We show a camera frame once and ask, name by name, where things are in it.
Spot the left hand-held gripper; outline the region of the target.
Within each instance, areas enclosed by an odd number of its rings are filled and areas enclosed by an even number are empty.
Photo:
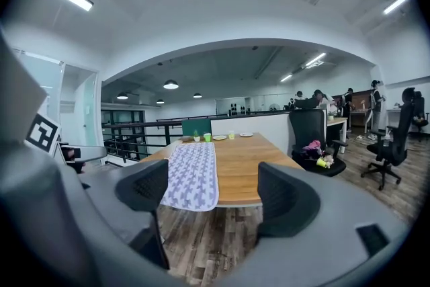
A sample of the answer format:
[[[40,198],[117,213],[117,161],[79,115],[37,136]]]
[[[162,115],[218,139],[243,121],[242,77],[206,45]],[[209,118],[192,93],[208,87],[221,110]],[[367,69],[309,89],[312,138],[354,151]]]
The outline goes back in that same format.
[[[67,166],[82,173],[84,164],[71,161],[75,152],[59,140],[60,126],[40,112],[46,92],[1,38],[1,173],[30,173]],[[80,146],[80,161],[107,156],[105,147]]]

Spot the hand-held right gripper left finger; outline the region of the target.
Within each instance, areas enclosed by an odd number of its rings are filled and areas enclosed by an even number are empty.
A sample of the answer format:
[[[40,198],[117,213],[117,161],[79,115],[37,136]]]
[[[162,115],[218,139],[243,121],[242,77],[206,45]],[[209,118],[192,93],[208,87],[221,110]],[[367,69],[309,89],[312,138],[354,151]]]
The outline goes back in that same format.
[[[157,220],[166,160],[79,175],[36,151],[3,152],[14,286],[180,286]]]

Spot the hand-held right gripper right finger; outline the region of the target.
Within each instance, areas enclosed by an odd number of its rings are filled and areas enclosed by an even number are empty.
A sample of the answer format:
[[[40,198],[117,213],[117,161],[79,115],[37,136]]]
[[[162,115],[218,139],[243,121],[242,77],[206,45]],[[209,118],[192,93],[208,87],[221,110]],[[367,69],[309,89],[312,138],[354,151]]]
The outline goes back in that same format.
[[[365,286],[409,226],[345,181],[273,163],[258,166],[257,244],[220,286]]]

